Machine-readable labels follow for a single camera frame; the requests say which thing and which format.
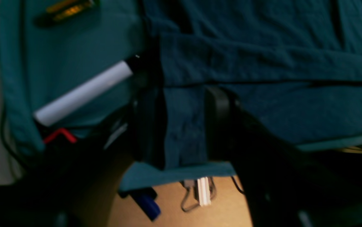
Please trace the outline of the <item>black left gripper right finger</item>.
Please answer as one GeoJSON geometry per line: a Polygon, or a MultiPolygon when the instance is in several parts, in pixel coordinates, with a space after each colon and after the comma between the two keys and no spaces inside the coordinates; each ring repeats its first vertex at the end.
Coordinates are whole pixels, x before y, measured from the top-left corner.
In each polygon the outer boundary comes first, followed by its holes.
{"type": "Polygon", "coordinates": [[[306,154],[245,111],[236,94],[205,89],[206,147],[232,164],[254,227],[362,227],[362,154],[306,154]]]}

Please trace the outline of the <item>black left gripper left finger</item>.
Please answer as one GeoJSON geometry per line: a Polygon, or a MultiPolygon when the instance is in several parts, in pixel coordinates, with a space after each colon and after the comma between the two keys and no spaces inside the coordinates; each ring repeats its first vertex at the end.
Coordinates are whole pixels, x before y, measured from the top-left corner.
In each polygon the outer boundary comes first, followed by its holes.
{"type": "Polygon", "coordinates": [[[116,153],[140,158],[138,98],[74,143],[47,144],[46,157],[17,182],[0,186],[0,227],[84,227],[71,205],[116,153]]]}

